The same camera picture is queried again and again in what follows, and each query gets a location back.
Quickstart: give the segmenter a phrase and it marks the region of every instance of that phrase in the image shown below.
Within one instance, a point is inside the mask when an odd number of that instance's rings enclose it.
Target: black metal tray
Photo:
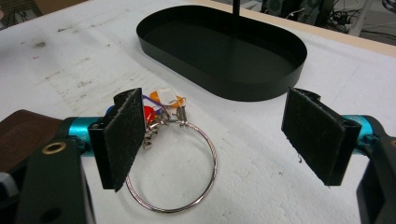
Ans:
[[[245,102],[272,99],[294,86],[306,47],[273,25],[210,7],[171,7],[136,28],[148,56],[217,96]]]

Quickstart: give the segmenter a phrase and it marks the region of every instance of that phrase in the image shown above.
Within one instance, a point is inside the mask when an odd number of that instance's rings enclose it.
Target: white table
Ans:
[[[214,188],[187,212],[155,214],[125,187],[103,190],[94,158],[83,158],[98,223],[360,223],[356,188],[368,160],[353,156],[342,186],[324,186],[280,130],[286,94],[258,103],[225,100],[142,51],[135,32],[141,20],[190,4],[231,11],[206,0],[94,0],[1,31],[0,119],[23,108],[59,119],[103,116],[118,92],[170,87],[188,99],[189,120],[215,144]],[[396,48],[257,12],[241,15],[305,42],[308,57],[296,87],[318,93],[339,114],[371,115],[396,135]],[[210,177],[209,149],[196,148],[204,140],[177,138],[181,130],[173,130],[139,152],[131,174],[139,192],[163,207],[192,200]]]

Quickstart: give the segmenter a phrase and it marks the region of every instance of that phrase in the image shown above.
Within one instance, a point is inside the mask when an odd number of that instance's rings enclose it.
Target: black rod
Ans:
[[[239,8],[241,5],[240,0],[233,0],[233,33],[238,33],[239,30]]]

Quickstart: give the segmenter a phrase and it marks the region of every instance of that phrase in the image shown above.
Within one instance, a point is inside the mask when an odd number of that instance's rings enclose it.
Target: black foam pad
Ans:
[[[361,126],[319,100],[313,92],[290,88],[282,131],[325,185],[339,186]]]
[[[146,122],[140,88],[116,95],[114,103],[89,132],[103,188],[118,191],[143,143]]]

